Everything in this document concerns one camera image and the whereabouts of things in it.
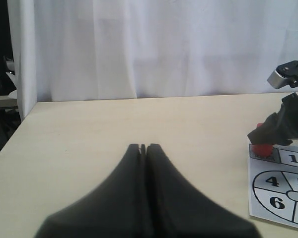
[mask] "black circle outline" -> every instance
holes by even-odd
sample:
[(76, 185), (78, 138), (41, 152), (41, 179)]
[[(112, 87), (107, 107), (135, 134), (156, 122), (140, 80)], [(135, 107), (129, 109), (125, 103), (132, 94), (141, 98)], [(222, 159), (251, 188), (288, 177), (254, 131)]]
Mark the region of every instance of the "black circle outline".
[[(269, 210), (268, 208), (266, 208), (264, 205), (263, 205), (263, 203), (261, 203), (261, 201), (258, 199), (258, 197), (257, 197), (257, 195), (256, 195), (256, 192), (255, 192), (255, 187), (254, 187), (254, 184), (255, 184), (255, 180), (257, 179), (257, 177), (258, 176), (260, 176), (261, 174), (263, 174), (263, 173), (267, 173), (267, 172), (286, 172), (286, 173), (290, 173), (290, 174), (295, 174), (295, 175), (298, 175), (297, 173), (293, 173), (293, 172), (288, 172), (288, 171), (281, 171), (281, 170), (267, 170), (267, 171), (263, 171), (263, 172), (261, 172), (261, 173), (259, 173), (258, 175), (256, 175), (256, 177), (253, 179), (253, 183), (252, 183), (252, 187), (253, 187), (253, 194), (254, 194), (254, 196), (256, 197), (256, 199), (257, 199), (257, 201), (260, 203), (260, 205), (262, 205), (267, 211), (269, 211), (270, 213), (273, 213), (271, 210)], [(284, 217), (281, 217), (281, 216), (278, 216), (277, 214), (275, 214), (275, 213), (273, 213), (275, 216), (277, 216), (277, 217), (279, 217), (279, 218), (282, 218), (282, 219), (284, 219), (284, 220), (286, 220), (286, 221), (289, 221), (289, 222), (291, 222), (291, 223), (295, 223), (295, 224), (297, 224), (298, 225), (298, 223), (297, 222), (292, 222), (292, 221), (290, 221), (290, 220), (288, 220), (288, 219), (286, 219), (286, 218), (284, 218)]]

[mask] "white curtain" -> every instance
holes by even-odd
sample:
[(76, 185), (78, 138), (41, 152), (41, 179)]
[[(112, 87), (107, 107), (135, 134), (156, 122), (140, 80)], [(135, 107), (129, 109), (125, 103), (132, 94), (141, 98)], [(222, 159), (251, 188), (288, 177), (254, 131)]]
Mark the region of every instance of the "white curtain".
[(9, 0), (18, 101), (275, 91), (298, 0)]

